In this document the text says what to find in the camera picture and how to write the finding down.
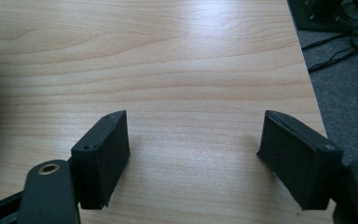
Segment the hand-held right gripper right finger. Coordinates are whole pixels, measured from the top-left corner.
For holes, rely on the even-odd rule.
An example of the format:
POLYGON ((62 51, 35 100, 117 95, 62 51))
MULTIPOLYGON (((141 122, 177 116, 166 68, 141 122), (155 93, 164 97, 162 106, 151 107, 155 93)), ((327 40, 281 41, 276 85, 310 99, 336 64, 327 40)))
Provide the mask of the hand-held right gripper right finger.
POLYGON ((330 177, 341 167, 343 150, 300 120, 265 112, 257 156, 283 182, 303 210, 324 210, 330 177))

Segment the black equipment base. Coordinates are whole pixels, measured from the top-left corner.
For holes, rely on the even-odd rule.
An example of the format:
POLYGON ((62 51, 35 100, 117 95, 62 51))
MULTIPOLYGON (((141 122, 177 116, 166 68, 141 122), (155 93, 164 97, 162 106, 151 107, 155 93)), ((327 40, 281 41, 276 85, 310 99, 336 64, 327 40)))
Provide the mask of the black equipment base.
POLYGON ((296 28, 302 31, 346 33, 352 31, 358 0, 287 0, 296 28))

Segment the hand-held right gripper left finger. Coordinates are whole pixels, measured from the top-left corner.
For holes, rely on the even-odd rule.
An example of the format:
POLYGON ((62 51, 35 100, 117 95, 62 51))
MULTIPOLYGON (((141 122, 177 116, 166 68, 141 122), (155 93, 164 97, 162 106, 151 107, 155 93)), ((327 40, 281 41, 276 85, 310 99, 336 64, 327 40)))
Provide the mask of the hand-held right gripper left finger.
POLYGON ((108 206, 130 154, 126 110, 102 116, 71 148, 76 197, 83 209, 108 206))

